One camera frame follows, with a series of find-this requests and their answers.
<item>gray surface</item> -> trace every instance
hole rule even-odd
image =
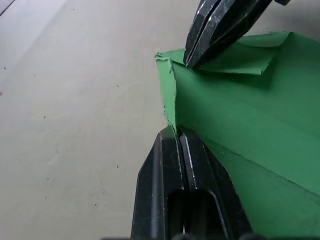
[[[184,47],[198,1],[16,2],[0,18],[0,237],[129,236],[137,174],[165,126],[154,54]],[[319,9],[273,3],[251,33],[320,40]]]

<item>table surface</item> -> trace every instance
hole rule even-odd
[[[157,52],[197,0],[16,0],[0,17],[0,236],[130,235],[138,171],[164,126]],[[320,1],[272,3],[250,33],[320,41]]]

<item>green paper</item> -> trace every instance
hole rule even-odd
[[[195,130],[221,161],[253,229],[320,236],[320,43],[244,36],[199,70],[183,50],[156,58],[167,123]]]

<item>beige floor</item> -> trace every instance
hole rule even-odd
[[[156,52],[198,0],[16,0],[0,17],[0,238],[130,235],[138,171],[165,126]],[[320,41],[320,1],[273,3],[251,33]]]

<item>folded paper flap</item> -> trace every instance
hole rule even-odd
[[[261,75],[287,39],[289,33],[269,33],[240,38],[213,61],[198,70],[208,73]],[[159,53],[156,58],[171,58],[184,64],[184,49]]]

